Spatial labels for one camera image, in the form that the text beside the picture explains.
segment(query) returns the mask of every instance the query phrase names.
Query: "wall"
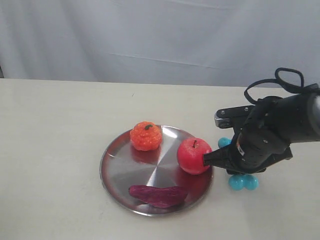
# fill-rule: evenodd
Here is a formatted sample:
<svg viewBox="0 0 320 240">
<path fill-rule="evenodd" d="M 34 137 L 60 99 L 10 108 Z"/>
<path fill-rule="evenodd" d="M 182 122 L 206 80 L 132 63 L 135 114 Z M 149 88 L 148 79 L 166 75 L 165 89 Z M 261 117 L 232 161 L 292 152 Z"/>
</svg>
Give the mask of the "wall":
<svg viewBox="0 0 320 240">
<path fill-rule="evenodd" d="M 247 86 L 320 82 L 318 0 L 0 0 L 7 78 Z"/>
</svg>

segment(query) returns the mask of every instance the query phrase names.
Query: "toy orange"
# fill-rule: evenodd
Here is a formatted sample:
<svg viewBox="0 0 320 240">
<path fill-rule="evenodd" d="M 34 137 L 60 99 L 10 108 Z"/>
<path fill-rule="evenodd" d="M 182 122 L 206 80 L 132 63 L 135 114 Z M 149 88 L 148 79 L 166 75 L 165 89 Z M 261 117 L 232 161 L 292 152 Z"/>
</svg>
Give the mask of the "toy orange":
<svg viewBox="0 0 320 240">
<path fill-rule="evenodd" d="M 143 121 L 130 131 L 130 141 L 139 151 L 156 150 L 162 142 L 162 131 L 153 122 Z"/>
</svg>

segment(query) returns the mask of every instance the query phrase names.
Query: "stainless steel plate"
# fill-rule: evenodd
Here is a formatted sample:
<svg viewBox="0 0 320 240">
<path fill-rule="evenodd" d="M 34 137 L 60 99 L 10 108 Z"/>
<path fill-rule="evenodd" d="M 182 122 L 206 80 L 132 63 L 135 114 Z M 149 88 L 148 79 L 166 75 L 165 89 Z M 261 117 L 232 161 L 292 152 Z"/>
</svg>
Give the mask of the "stainless steel plate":
<svg viewBox="0 0 320 240">
<path fill-rule="evenodd" d="M 190 175 L 178 165 L 177 150 L 180 143 L 193 137 L 186 131 L 165 125 L 162 144 L 154 151 L 138 151 L 130 143 L 130 131 L 118 136 L 105 150 L 100 164 L 100 177 L 104 188 L 123 207 L 145 216 L 163 216 L 180 212 L 201 200 L 211 185 L 213 169 L 200 175 Z M 181 205 L 157 208 L 129 195 L 132 185 L 157 188 L 181 186 L 188 196 Z"/>
</svg>

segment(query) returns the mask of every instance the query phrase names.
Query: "blue ball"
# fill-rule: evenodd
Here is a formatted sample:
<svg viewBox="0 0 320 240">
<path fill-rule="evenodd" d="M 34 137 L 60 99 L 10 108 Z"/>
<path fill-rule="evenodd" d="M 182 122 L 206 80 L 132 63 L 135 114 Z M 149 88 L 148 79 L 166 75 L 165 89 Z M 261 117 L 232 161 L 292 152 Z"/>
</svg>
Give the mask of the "blue ball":
<svg viewBox="0 0 320 240">
<path fill-rule="evenodd" d="M 231 143 L 231 140 L 229 138 L 222 137 L 218 141 L 218 147 L 223 148 L 223 147 L 229 145 L 230 143 Z"/>
<path fill-rule="evenodd" d="M 240 191 L 241 189 L 244 188 L 244 180 L 240 174 L 232 175 L 229 178 L 228 183 L 229 183 L 229 186 L 235 191 Z"/>
<path fill-rule="evenodd" d="M 250 191 L 255 190 L 259 186 L 259 180 L 255 176 L 246 174 L 242 178 L 244 187 Z"/>
</svg>

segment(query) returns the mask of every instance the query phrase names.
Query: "robotic arm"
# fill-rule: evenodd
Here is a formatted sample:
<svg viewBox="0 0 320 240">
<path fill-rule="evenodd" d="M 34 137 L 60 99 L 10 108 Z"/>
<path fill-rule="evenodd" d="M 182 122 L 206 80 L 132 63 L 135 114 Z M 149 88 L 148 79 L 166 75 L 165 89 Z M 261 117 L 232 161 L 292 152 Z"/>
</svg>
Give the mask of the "robotic arm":
<svg viewBox="0 0 320 240">
<path fill-rule="evenodd" d="M 283 81 L 279 72 L 298 74 L 301 86 Z M 248 90 L 263 83 L 279 84 L 295 95 L 252 99 Z M 275 79 L 251 84 L 244 96 L 252 105 L 220 109 L 214 115 L 216 126 L 233 128 L 234 136 L 229 145 L 203 156 L 205 166 L 226 169 L 231 175 L 262 173 L 293 157 L 290 144 L 320 141 L 320 88 L 316 83 L 304 86 L 301 72 L 278 68 Z"/>
</svg>

